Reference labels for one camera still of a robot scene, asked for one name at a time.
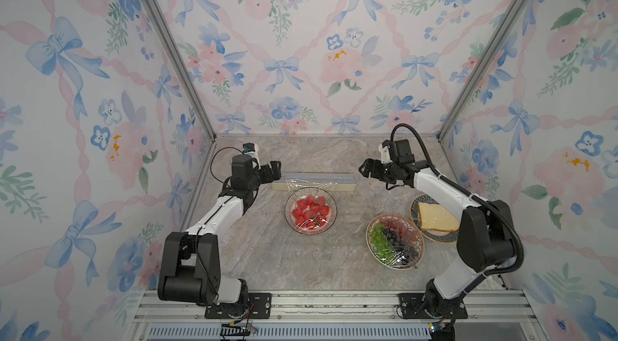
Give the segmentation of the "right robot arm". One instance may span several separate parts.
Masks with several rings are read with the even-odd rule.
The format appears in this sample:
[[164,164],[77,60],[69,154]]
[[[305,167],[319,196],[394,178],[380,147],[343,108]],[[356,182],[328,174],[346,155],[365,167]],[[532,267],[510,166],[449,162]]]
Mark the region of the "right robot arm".
[[425,159],[418,161],[407,140],[385,140],[379,159],[366,159],[359,167],[365,178],[389,186],[409,186],[430,196],[460,224],[457,258],[426,285],[420,309],[431,318],[455,316],[465,295],[496,274],[513,273],[525,259],[510,207],[487,201],[439,172],[423,143]]

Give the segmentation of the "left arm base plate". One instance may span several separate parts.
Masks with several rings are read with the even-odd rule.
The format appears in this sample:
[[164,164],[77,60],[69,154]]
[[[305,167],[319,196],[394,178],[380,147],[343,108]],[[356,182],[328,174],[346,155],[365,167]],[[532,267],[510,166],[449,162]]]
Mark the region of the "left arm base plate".
[[238,321],[249,317],[251,319],[269,319],[272,308],[272,294],[249,293],[241,294],[238,302],[218,303],[207,306],[205,319]]

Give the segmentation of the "glass bowl of strawberries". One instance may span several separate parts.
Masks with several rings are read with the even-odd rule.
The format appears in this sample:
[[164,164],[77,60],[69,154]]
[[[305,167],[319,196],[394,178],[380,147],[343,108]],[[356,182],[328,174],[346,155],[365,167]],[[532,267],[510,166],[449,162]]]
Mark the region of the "glass bowl of strawberries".
[[335,199],[319,188],[295,191],[285,204],[286,221],[297,233],[315,236],[328,231],[337,217]]

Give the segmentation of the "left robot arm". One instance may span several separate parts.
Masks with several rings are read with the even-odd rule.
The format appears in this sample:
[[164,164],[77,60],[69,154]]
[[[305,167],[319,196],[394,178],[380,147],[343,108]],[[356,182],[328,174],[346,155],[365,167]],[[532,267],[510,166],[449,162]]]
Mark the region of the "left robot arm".
[[165,239],[157,288],[161,301],[204,307],[204,317],[211,319],[237,320],[250,314],[247,282],[221,273],[219,239],[248,212],[260,186],[281,178],[280,161],[261,165],[257,155],[234,156],[231,176],[213,207],[196,224]]

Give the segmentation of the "cream plastic wrap dispenser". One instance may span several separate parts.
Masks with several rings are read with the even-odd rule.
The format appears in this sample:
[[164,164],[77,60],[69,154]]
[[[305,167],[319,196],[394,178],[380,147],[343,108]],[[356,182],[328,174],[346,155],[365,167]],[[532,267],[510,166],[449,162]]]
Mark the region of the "cream plastic wrap dispenser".
[[354,192],[357,184],[357,175],[351,173],[283,172],[281,178],[271,184],[271,188],[274,191],[319,188],[328,192]]

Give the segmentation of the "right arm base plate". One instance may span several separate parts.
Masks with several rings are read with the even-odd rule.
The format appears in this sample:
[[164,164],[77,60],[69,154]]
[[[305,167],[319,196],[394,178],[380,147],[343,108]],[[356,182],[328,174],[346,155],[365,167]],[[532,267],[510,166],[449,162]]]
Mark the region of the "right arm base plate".
[[463,299],[463,293],[454,299],[443,299],[439,294],[400,293],[398,308],[403,319],[467,319],[468,312]]

